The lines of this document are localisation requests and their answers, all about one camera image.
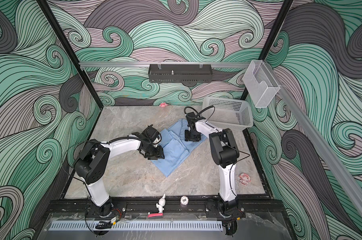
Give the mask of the light blue long sleeve shirt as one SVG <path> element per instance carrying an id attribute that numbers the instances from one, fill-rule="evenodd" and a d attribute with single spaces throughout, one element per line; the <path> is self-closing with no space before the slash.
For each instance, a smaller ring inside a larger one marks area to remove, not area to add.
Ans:
<path id="1" fill-rule="evenodd" d="M 185 141 L 185 130 L 188 131 L 187 120 L 179 119 L 168 129 L 160 132 L 162 140 L 160 146 L 164 150 L 164 159 L 152 161 L 152 163 L 168 177 L 180 164 L 182 164 L 202 142 L 206 140 L 201 136 L 199 142 Z"/>

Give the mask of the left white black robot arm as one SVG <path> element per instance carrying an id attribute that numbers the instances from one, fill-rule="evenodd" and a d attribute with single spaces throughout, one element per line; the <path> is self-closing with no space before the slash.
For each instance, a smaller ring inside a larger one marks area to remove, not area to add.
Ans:
<path id="1" fill-rule="evenodd" d="M 147 138 L 138 134 L 116 138 L 108 142 L 92 139 L 84 145 L 74 163 L 74 169 L 85 183 L 93 203 L 93 211 L 97 216 L 106 218 L 112 214 L 112 199 L 103 180 L 108 161 L 130 151 L 139 151 L 147 160 L 164 159 L 165 154 L 160 146 L 161 141 L 161 135 Z"/>

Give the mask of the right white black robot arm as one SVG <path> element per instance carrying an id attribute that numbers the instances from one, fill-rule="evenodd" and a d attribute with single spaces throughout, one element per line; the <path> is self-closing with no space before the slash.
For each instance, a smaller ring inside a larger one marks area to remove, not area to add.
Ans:
<path id="1" fill-rule="evenodd" d="M 189 121 L 185 131 L 185 140 L 198 142 L 201 136 L 209 139 L 210 152 L 219 170 L 219 200 L 217 208 L 222 215 L 231 215 L 238 207 L 234 175 L 239 150 L 230 129 L 221 129 L 211 125 L 207 120 Z"/>

